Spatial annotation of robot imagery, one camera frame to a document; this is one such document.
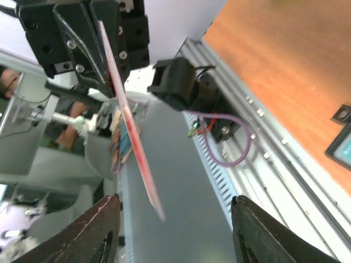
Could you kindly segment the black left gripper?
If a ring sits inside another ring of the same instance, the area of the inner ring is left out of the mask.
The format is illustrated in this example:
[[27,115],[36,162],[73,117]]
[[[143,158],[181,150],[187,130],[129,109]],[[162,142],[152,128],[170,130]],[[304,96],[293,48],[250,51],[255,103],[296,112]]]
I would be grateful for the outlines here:
[[17,1],[16,14],[46,75],[76,71],[78,81],[111,98],[102,21],[122,82],[150,63],[144,1]]

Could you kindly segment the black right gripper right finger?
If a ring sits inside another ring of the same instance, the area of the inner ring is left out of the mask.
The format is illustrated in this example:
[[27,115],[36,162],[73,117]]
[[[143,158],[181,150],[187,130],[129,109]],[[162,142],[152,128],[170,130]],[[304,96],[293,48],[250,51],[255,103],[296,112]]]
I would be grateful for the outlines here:
[[232,198],[230,211],[237,262],[338,262],[301,239],[244,195]]

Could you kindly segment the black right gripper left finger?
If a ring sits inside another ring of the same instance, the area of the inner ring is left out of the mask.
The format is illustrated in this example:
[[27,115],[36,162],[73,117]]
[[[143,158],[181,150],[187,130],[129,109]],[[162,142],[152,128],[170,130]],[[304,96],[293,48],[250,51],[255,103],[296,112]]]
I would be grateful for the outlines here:
[[119,231],[119,196],[105,196],[67,228],[14,261],[114,262]]

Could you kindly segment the black card holder wallet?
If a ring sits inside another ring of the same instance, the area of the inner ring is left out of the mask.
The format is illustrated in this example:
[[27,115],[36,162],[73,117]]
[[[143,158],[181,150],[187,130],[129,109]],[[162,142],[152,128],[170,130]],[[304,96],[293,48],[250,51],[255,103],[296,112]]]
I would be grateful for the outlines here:
[[343,128],[326,149],[325,155],[350,170],[350,105],[341,105],[331,120]]

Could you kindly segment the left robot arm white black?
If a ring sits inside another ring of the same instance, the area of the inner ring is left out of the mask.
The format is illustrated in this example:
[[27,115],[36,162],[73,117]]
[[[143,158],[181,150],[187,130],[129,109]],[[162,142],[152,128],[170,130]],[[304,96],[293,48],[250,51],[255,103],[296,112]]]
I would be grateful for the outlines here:
[[203,88],[195,68],[176,53],[187,38],[200,39],[223,1],[17,1],[15,16],[46,75],[74,72],[69,92],[91,106],[95,88],[115,95],[98,23],[105,26],[123,80],[132,70],[155,65],[149,91],[175,109],[188,109]]

